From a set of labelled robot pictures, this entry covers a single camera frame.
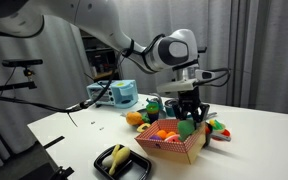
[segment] cardboard box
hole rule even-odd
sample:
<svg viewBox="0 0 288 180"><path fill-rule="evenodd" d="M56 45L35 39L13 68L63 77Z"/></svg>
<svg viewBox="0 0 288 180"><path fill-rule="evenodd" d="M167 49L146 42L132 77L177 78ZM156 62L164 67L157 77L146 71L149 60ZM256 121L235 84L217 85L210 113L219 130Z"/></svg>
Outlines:
<svg viewBox="0 0 288 180"><path fill-rule="evenodd" d="M178 122L179 120L176 119L155 121L147 130L138 135L135 140L148 155L192 164L205 143L205 123L202 123L185 142L165 142L149 139L162 129L167 132L174 131L178 133Z"/></svg>

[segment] white table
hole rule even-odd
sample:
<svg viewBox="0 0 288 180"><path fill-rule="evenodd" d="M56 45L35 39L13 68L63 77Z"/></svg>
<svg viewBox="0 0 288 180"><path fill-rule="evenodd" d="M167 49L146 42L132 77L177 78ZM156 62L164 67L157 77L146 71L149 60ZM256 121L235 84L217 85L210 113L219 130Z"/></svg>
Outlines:
<svg viewBox="0 0 288 180"><path fill-rule="evenodd" d="M211 104L210 112L218 113L216 119L230 130L232 141L211 141L194 164L185 165L148 156L134 140L138 133L120 114L144 108L150 96L139 97L130 109L92 106L71 114L78 128L59 113L29 124L29 128L43 145L65 137L47 152L58 165L75 170L71 180L104 179L93 162L117 143L151 161L151 179L288 179L288 115Z"/></svg>

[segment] white curtain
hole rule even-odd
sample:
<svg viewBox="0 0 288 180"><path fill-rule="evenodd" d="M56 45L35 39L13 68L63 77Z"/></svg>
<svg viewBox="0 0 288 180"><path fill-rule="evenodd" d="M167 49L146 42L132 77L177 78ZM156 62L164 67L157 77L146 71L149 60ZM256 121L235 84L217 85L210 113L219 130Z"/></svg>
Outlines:
<svg viewBox="0 0 288 180"><path fill-rule="evenodd" d="M232 69L226 86L200 87L202 101L288 113L287 0L118 0L118 6L122 29L141 45L188 28L198 46L208 47L201 69ZM122 68L141 93L173 78L170 70L144 74L126 60Z"/></svg>
<svg viewBox="0 0 288 180"><path fill-rule="evenodd" d="M66 108L87 99L86 86L91 81L83 74L84 72L90 74L83 50L79 29L56 17L45 16L44 30L36 37L29 39L0 37L0 85L4 85L12 72L12 68L2 66L2 60L42 59L44 61L42 65L31 67L31 70L36 73L33 80L37 89L5 91L3 96L59 108ZM26 81L23 68L17 68L9 84ZM35 143L36 139L27 124L51 113L53 112L30 105L1 102L0 134L12 153L20 153ZM0 166L8 157L10 153L0 140Z"/></svg>

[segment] orange toy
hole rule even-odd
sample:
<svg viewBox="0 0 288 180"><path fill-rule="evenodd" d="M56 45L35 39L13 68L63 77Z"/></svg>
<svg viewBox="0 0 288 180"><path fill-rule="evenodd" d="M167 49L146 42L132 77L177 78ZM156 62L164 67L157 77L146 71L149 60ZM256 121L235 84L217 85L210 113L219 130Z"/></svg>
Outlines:
<svg viewBox="0 0 288 180"><path fill-rule="evenodd" d="M126 115L126 122L129 125L143 124L142 115L139 112L128 112Z"/></svg>
<svg viewBox="0 0 288 180"><path fill-rule="evenodd" d="M175 135L176 133L174 132L174 131L171 131L171 132L169 132L169 133L167 133L166 134L166 138L168 138L168 137L170 137L170 136L173 136L173 135Z"/></svg>
<svg viewBox="0 0 288 180"><path fill-rule="evenodd" d="M156 135L158 135L160 138L162 138L164 140L164 139L166 139L167 132L164 130L159 130L159 131L157 131Z"/></svg>

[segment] black tray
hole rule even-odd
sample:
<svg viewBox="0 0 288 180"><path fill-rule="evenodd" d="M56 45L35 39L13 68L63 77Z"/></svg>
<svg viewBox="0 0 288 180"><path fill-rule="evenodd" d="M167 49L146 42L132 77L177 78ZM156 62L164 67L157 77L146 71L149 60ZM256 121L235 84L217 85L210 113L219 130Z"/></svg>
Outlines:
<svg viewBox="0 0 288 180"><path fill-rule="evenodd" d="M115 146L107 149L94 162L94 167L100 171L107 179L116 180L116 179L140 179L144 180L148 177L151 171L151 162L142 156L136 154L135 152L131 151L130 157L122 164L120 164L113 176L108 174L110 168L107 168L102 165L102 161L109 155L112 154L113 149Z"/></svg>

